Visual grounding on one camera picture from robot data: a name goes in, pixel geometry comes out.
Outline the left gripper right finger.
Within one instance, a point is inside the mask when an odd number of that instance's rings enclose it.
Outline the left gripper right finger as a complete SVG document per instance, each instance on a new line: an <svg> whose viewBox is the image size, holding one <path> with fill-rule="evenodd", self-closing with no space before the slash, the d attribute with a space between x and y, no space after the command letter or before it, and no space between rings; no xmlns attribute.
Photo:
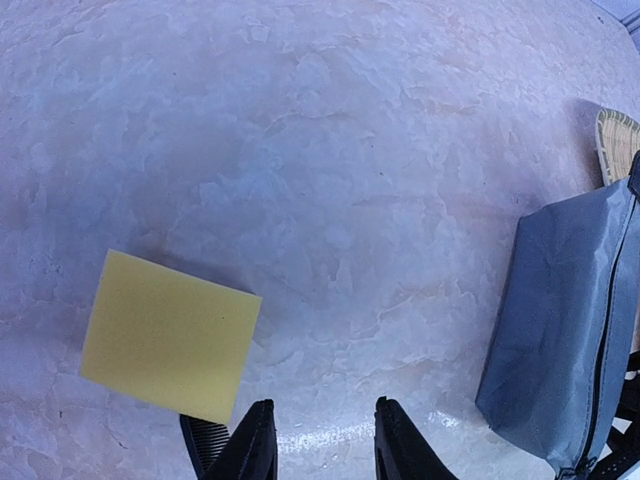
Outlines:
<svg viewBox="0 0 640 480"><path fill-rule="evenodd" d="M376 401L374 446L377 479L457 480L395 399Z"/></svg>

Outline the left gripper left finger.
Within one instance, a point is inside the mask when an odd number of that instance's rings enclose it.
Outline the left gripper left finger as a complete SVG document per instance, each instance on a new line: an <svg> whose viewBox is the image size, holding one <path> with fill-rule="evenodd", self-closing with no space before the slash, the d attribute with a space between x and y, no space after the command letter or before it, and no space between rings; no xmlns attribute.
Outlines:
<svg viewBox="0 0 640 480"><path fill-rule="evenodd" d="M205 480L276 480L278 445L274 402L256 401L220 455L199 476Z"/></svg>

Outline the yellow sponge block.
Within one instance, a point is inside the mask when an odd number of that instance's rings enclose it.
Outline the yellow sponge block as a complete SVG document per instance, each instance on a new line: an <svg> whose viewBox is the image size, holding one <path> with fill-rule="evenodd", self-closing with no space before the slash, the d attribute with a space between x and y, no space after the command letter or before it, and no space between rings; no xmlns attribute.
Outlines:
<svg viewBox="0 0 640 480"><path fill-rule="evenodd" d="M226 424L261 303L259 296L111 250L80 372L141 401Z"/></svg>

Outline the grey zip pouch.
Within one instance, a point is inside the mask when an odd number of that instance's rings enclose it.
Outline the grey zip pouch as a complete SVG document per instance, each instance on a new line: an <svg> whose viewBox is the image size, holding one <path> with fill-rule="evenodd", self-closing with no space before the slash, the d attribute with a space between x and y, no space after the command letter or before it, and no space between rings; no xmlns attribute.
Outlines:
<svg viewBox="0 0 640 480"><path fill-rule="evenodd" d="M596 471L639 300L639 170L517 225L476 396L489 427L560 479Z"/></svg>

